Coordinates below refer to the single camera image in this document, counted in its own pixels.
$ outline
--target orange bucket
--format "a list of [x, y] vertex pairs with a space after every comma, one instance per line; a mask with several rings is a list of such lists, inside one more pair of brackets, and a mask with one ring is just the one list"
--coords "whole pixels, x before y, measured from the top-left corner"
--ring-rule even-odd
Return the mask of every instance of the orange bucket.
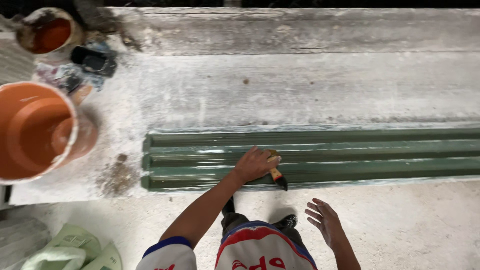
[[35, 82], [0, 86], [0, 184], [17, 184], [86, 155], [97, 128], [60, 90]]

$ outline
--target left hand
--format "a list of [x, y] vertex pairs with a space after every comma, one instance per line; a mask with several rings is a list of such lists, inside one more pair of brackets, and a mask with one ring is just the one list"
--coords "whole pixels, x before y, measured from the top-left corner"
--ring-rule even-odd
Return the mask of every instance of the left hand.
[[270, 169], [278, 166], [282, 160], [281, 157], [277, 157], [268, 162], [268, 157], [270, 157], [270, 151], [262, 152], [257, 146], [254, 146], [243, 155], [230, 174], [237, 176], [241, 184], [260, 178], [266, 175]]

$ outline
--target dirt stain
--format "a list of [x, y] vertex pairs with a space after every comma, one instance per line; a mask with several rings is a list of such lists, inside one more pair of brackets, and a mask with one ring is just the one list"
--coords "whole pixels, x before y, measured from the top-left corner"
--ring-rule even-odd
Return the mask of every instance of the dirt stain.
[[104, 173], [95, 181], [97, 188], [105, 197], [125, 195], [139, 179], [138, 172], [125, 162], [128, 156], [120, 154], [113, 165], [106, 164]]

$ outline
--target black shoe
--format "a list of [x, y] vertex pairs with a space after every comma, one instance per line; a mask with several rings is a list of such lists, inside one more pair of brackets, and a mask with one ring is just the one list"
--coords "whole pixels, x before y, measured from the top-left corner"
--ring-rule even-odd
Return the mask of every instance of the black shoe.
[[296, 215], [291, 214], [282, 218], [279, 222], [275, 222], [272, 225], [275, 227], [283, 228], [295, 228], [297, 226], [298, 218]]
[[235, 213], [235, 204], [233, 203], [233, 196], [228, 199], [228, 202], [222, 208], [222, 214], [225, 216], [227, 213]]

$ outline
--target paint bucket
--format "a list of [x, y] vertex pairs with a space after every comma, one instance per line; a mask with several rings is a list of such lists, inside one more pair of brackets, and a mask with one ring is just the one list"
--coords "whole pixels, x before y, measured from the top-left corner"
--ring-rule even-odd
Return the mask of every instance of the paint bucket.
[[63, 9], [41, 8], [23, 19], [17, 41], [27, 51], [47, 54], [52, 61], [69, 60], [73, 48], [83, 43], [84, 31]]
[[0, 184], [40, 178], [95, 145], [97, 129], [60, 90], [35, 82], [0, 86]]

